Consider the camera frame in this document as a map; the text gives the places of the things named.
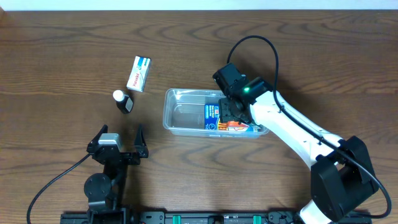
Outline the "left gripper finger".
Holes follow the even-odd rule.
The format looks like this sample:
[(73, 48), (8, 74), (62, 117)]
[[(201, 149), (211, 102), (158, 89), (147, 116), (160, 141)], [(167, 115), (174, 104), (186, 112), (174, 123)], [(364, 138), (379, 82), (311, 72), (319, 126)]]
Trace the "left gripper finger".
[(134, 147), (136, 152), (147, 152), (147, 144), (144, 139), (142, 125), (140, 124), (137, 129), (136, 138), (134, 140)]
[(108, 132), (108, 126), (104, 124), (103, 127), (98, 132), (98, 134), (90, 141), (90, 145), (98, 145), (101, 135), (107, 132)]

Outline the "red white packet box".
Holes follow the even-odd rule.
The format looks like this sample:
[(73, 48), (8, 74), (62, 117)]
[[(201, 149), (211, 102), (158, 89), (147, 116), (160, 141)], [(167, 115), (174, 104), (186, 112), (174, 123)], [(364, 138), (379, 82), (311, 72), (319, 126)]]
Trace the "red white packet box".
[(228, 131), (247, 132), (251, 131), (251, 127), (247, 124), (239, 123), (237, 121), (228, 121)]

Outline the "blue Kool Fever box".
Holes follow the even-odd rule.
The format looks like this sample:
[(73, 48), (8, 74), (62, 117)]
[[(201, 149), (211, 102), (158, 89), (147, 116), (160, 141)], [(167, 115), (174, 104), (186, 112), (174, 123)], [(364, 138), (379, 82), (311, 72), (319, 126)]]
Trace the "blue Kool Fever box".
[[(228, 131), (228, 123), (222, 123), (220, 121), (220, 106), (218, 104), (205, 104), (205, 129), (217, 130), (217, 131)], [(251, 126), (251, 131), (247, 132), (259, 132), (261, 128), (258, 126)]]

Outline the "dark bottle white cap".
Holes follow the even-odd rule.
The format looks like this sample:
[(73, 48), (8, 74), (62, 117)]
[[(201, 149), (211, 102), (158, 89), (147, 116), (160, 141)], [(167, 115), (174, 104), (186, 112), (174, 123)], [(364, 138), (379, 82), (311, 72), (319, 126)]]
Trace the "dark bottle white cap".
[(116, 106), (122, 113), (128, 114), (132, 111), (134, 102), (128, 94), (122, 90), (115, 90), (113, 92), (113, 98), (116, 101)]

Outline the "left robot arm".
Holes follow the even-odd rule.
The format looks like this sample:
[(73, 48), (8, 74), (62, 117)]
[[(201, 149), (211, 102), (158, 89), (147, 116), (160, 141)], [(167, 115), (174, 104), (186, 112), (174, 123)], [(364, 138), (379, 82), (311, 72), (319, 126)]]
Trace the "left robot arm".
[(87, 153), (104, 165), (102, 173), (91, 175), (84, 184), (88, 198), (89, 223), (139, 223), (131, 209), (121, 205), (127, 179), (127, 168), (138, 166), (149, 156), (142, 126), (138, 126), (133, 152), (122, 152), (121, 137), (109, 133), (104, 125), (89, 142)]

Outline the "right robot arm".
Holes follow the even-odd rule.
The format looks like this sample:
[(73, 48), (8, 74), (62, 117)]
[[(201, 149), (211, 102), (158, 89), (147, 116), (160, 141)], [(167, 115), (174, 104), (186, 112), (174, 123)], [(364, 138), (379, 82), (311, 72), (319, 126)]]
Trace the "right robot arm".
[(229, 63), (213, 79), (224, 94), (220, 120), (263, 126), (293, 149), (311, 172), (311, 201), (299, 215), (304, 223), (331, 223), (352, 215), (379, 190), (365, 143), (332, 134), (291, 107), (271, 85), (250, 81)]

